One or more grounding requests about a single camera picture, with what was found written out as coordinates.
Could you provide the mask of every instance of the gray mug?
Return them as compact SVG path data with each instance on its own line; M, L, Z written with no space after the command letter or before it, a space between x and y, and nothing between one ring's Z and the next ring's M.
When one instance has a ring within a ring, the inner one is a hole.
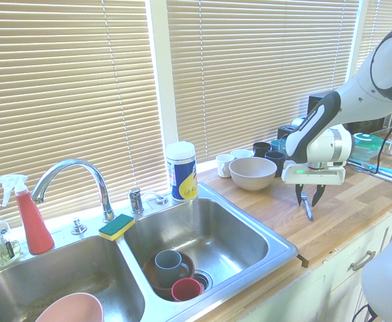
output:
M181 274L181 267L186 270ZM162 287L172 287L179 279L189 277L190 269L182 262L182 256L175 250L162 250L155 256L157 279Z

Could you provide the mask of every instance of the window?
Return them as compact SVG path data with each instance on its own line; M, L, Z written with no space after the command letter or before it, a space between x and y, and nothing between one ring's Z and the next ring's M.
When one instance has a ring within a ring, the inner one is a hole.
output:
M305 115L346 78L358 0L167 0L180 140L198 162Z
M167 188L144 0L0 1L0 176L26 174L32 190L67 158L94 164L112 202L136 184ZM11 200L0 216L21 225ZM73 167L40 210L99 205L91 175Z
M360 30L360 40L355 47L354 71L358 70L365 58L392 31L392 0L365 1Z

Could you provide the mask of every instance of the red spray bottle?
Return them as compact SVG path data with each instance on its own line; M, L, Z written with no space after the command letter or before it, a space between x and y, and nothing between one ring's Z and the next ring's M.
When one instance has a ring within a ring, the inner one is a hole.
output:
M47 230L44 219L30 197L29 189L24 182L27 176L22 174L8 174L0 176L0 183L3 187L2 206L6 206L14 190L17 205L19 207L21 220L23 221L26 233L27 246L33 255L41 254L54 246L53 238Z

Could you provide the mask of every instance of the cabinet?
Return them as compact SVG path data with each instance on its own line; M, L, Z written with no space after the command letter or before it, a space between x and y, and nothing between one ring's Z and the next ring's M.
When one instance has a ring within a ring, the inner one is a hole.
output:
M366 304L361 269L392 238L392 210L337 247L316 268L267 299L242 322L351 322ZM366 321L366 310L357 322Z

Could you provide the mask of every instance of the yellow and green sponge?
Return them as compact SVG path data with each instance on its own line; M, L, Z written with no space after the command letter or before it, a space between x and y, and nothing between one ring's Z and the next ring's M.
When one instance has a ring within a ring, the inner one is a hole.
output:
M99 236L112 242L123 235L131 226L135 225L134 218L121 214L99 229Z

